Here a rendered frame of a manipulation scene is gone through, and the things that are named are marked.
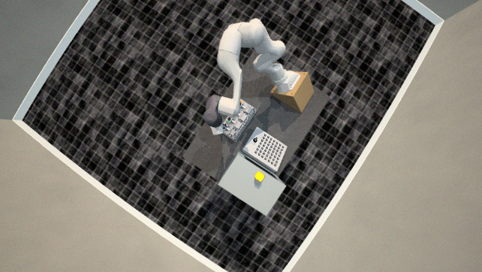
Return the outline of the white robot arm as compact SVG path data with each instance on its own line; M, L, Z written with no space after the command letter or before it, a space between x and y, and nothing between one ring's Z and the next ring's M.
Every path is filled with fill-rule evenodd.
M205 111L203 119L211 127L213 135L223 134L223 119L220 114L233 118L240 112L243 79L242 69L239 67L241 47L253 47L257 53L260 53L253 62L254 69L257 72L268 73L277 86L278 92L292 90L300 79L298 73L286 72L281 64L273 64L285 53L285 45L281 41L272 41L259 19L255 18L249 23L229 25L221 37L217 62L220 69L233 80L233 98L212 95L208 99L206 110L209 109Z

